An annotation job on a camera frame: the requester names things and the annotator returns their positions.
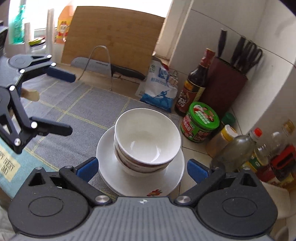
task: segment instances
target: dark red knife block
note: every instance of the dark red knife block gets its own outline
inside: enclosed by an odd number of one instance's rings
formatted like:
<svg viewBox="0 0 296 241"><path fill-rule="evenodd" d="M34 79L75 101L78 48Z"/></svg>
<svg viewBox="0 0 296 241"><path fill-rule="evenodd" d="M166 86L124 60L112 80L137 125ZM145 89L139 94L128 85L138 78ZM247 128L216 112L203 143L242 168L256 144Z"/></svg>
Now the dark red knife block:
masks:
<svg viewBox="0 0 296 241"><path fill-rule="evenodd" d="M215 57L209 68L208 84L199 102L212 107L221 119L229 110L248 78L231 67L226 61Z"/></svg>

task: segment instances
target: orange bottle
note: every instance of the orange bottle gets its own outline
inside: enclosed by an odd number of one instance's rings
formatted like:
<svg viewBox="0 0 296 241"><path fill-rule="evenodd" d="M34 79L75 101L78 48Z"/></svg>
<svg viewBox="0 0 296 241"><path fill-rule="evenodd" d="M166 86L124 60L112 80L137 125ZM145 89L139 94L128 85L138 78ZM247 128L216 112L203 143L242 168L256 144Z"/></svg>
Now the orange bottle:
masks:
<svg viewBox="0 0 296 241"><path fill-rule="evenodd" d="M68 26L71 24L72 17L74 15L75 8L72 4L72 1L70 1L67 6L64 7L61 14L58 18L57 23L57 39L56 42L59 44L64 44L63 36L66 32L65 38L67 38L69 28Z"/></svg>

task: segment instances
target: bowl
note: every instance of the bowl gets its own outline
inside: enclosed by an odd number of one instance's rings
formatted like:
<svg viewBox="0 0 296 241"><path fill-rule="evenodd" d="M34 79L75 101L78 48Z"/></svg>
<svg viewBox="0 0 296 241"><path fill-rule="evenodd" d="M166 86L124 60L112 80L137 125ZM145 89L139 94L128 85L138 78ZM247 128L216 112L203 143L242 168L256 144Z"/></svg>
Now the bowl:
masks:
<svg viewBox="0 0 296 241"><path fill-rule="evenodd" d="M126 166L126 165L124 164L124 162L122 161L122 159L120 158L120 156L119 156L119 154L118 154L118 151L117 151L115 145L114 145L114 154L115 154L115 156L116 156L118 162L121 164L122 169L123 169L127 174L129 174L129 175L131 175L131 176L134 176L134 177L147 177L147 176L149 176L149 175L152 175L152 174L158 173L158 172L162 171L162 170L165 168L165 167L164 167L164 168L158 169L158 170L156 170L156 171L154 171L154 172L148 172L148 173L137 172L137 171L134 171L134 170L130 169L128 166Z"/></svg>
<svg viewBox="0 0 296 241"><path fill-rule="evenodd" d="M122 150L120 149L115 136L114 136L114 145L118 151L119 157L122 160L122 162L134 171L154 172L162 167L167 167L169 165L169 162L161 164L161 165L148 165L148 164L138 162L138 161L132 159L131 157L125 156L123 154Z"/></svg>
<svg viewBox="0 0 296 241"><path fill-rule="evenodd" d="M124 156L148 165L170 162L181 147L176 125L158 111L145 108L124 112L115 123L115 138Z"/></svg>

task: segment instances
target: green lid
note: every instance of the green lid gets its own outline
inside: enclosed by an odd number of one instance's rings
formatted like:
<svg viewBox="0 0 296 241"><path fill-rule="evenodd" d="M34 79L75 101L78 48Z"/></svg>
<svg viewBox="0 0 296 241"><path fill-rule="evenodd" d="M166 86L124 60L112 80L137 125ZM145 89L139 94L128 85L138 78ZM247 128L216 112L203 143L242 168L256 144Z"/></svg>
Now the green lid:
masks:
<svg viewBox="0 0 296 241"><path fill-rule="evenodd" d="M226 112L225 115L222 117L221 122L224 125L233 125L235 123L235 117L233 114Z"/></svg>
<svg viewBox="0 0 296 241"><path fill-rule="evenodd" d="M204 103L193 102L189 107L189 113L193 121L205 130L215 130L220 124L216 112Z"/></svg>

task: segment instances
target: wooden cutting board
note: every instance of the wooden cutting board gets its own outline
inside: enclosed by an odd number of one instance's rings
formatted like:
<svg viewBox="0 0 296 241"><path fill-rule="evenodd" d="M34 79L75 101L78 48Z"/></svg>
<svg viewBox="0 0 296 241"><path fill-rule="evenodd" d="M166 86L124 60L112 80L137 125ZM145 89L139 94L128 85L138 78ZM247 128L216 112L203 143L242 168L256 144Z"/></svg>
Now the wooden cutting board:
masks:
<svg viewBox="0 0 296 241"><path fill-rule="evenodd" d="M111 63L147 75L164 18L113 7L78 6L73 16L62 63L88 58L94 47L107 46ZM97 48L92 59L108 62Z"/></svg>

